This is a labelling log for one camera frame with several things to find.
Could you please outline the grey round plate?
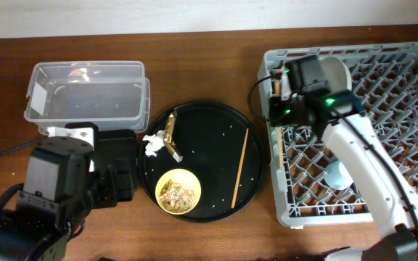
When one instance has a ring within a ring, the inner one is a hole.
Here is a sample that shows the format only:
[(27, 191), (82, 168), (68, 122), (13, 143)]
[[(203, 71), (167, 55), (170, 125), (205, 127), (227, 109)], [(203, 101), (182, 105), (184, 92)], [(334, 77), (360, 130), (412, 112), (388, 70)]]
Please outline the grey round plate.
[(327, 57), (321, 59), (320, 64), (332, 93), (350, 91), (352, 89), (351, 73), (341, 59)]

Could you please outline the white tissue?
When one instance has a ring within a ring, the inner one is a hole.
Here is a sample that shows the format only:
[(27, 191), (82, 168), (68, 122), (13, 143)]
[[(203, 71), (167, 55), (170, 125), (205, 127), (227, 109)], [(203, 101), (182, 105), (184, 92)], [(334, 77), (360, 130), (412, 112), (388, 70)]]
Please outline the white tissue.
[(156, 134), (145, 135), (143, 141), (145, 145), (145, 155), (148, 157), (156, 157), (157, 152), (165, 146), (164, 142), (165, 131), (159, 130)]

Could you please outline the food scraps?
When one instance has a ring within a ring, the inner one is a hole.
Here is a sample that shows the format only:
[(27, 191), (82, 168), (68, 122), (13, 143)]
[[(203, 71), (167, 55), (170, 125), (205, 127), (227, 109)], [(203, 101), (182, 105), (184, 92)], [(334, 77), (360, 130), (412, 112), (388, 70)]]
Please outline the food scraps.
[(197, 202), (193, 188), (173, 180), (169, 180), (161, 189), (159, 199), (167, 211), (175, 213), (186, 212)]

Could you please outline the yellow bowl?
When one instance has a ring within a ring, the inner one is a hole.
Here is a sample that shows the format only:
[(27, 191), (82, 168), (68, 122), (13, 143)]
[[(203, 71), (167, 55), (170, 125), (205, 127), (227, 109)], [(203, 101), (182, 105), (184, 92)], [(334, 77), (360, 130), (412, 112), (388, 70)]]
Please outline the yellow bowl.
[(192, 211), (202, 195), (201, 184), (195, 174), (185, 169), (164, 173), (155, 187), (157, 205), (171, 215), (184, 215)]

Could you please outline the gold snack wrapper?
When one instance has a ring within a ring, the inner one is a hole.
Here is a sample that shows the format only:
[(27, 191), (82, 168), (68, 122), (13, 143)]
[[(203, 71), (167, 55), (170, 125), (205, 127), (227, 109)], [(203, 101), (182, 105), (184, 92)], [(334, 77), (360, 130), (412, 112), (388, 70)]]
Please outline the gold snack wrapper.
[(168, 150), (169, 154), (176, 162), (181, 162), (183, 156), (176, 147), (175, 141), (173, 140), (173, 132), (176, 126), (177, 111), (174, 110), (169, 114), (168, 119), (165, 124), (165, 134), (164, 134), (164, 145)]

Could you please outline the wooden chopstick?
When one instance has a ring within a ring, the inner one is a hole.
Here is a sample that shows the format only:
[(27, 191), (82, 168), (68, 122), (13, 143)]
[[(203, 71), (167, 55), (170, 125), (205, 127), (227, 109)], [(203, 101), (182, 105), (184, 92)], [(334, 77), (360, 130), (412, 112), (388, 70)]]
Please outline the wooden chopstick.
[[(280, 97), (281, 96), (281, 81), (275, 80), (274, 81), (274, 95)], [(282, 168), (284, 166), (284, 150), (283, 150), (283, 133), (280, 127), (276, 127), (276, 137), (277, 137), (277, 146), (278, 146), (278, 153), (279, 153), (279, 167)]]
[(244, 163), (244, 158), (245, 158), (248, 136), (249, 136), (249, 128), (247, 128), (246, 131), (245, 131), (245, 138), (244, 138), (244, 141), (243, 141), (242, 151), (241, 151), (241, 154), (240, 154), (239, 166), (238, 166), (238, 169), (237, 169), (237, 177), (236, 177), (234, 192), (233, 192), (232, 201), (231, 201), (231, 208), (232, 209), (235, 208), (236, 201), (237, 201), (237, 195), (238, 195), (238, 190), (239, 190), (239, 182), (240, 182), (240, 178), (241, 178), (241, 174), (242, 174), (242, 168), (243, 168), (243, 163)]

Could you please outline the blue plastic cup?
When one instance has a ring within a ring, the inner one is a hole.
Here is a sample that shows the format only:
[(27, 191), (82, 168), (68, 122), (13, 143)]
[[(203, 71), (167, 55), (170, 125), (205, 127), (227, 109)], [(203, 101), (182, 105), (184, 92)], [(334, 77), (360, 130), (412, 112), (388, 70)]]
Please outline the blue plastic cup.
[(327, 175), (324, 180), (332, 189), (345, 190), (353, 184), (351, 175), (339, 160), (329, 163), (325, 172)]

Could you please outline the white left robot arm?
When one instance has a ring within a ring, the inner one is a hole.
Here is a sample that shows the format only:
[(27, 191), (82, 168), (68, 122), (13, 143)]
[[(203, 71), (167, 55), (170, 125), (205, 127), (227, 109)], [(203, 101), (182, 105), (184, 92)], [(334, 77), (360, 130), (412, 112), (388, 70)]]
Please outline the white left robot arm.
[(0, 260), (62, 260), (94, 209), (129, 202), (137, 188), (136, 134), (95, 124), (49, 127), (24, 183), (0, 196)]

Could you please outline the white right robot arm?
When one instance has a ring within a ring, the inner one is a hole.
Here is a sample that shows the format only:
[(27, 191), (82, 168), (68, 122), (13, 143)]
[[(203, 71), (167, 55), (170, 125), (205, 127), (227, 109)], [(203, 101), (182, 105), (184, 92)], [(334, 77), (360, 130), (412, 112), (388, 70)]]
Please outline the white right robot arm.
[(270, 125), (310, 127), (352, 177), (380, 235), (368, 249), (334, 249), (324, 260), (418, 260), (418, 194), (351, 91), (346, 65), (311, 55), (284, 63), (270, 76), (281, 88), (269, 99)]

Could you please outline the grey dishwasher rack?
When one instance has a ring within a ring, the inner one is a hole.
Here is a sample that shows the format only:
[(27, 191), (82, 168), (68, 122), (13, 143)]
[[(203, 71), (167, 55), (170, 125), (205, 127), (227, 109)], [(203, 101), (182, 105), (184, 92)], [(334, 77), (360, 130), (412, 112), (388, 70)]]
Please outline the grey dishwasher rack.
[[(405, 179), (418, 193), (418, 42), (277, 49), (263, 55), (258, 70), (260, 101), (274, 94), (271, 72), (309, 55), (341, 59), (351, 73), (352, 92)], [(366, 223), (372, 216), (355, 186), (329, 187), (325, 167), (334, 155), (308, 127), (284, 127), (284, 166), (279, 167), (276, 128), (269, 127), (271, 178), (276, 216), (288, 228)]]

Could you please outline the black rectangular tray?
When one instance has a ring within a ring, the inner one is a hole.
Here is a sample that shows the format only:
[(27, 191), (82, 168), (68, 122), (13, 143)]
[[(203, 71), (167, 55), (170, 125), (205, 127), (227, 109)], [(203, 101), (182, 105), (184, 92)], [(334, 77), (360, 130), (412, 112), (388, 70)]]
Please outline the black rectangular tray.
[(133, 130), (104, 130), (94, 145), (94, 208), (129, 202), (137, 190), (137, 141)]

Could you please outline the clear plastic bin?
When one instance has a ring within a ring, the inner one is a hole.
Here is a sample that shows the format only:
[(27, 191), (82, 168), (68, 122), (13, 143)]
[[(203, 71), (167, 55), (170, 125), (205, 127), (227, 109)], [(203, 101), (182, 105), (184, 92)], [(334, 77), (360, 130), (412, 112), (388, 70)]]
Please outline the clear plastic bin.
[(101, 131), (146, 131), (150, 83), (140, 61), (41, 62), (35, 65), (24, 118), (47, 128), (91, 122)]

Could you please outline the black round tray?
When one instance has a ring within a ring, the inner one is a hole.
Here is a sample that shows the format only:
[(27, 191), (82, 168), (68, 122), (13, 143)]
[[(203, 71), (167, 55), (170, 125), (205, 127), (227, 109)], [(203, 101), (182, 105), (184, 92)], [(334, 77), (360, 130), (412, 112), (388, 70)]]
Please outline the black round tray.
[[(138, 177), (153, 203), (159, 178), (169, 170), (185, 169), (195, 174), (202, 187), (197, 206), (179, 220), (210, 223), (228, 218), (242, 210), (256, 195), (266, 166), (263, 142), (255, 126), (236, 109), (214, 101), (180, 104), (161, 115), (148, 129), (148, 134), (164, 130), (172, 111), (177, 111), (173, 139), (183, 156), (176, 162), (166, 149), (156, 157), (139, 150)], [(240, 154), (249, 128), (245, 158), (235, 208), (231, 208)]]

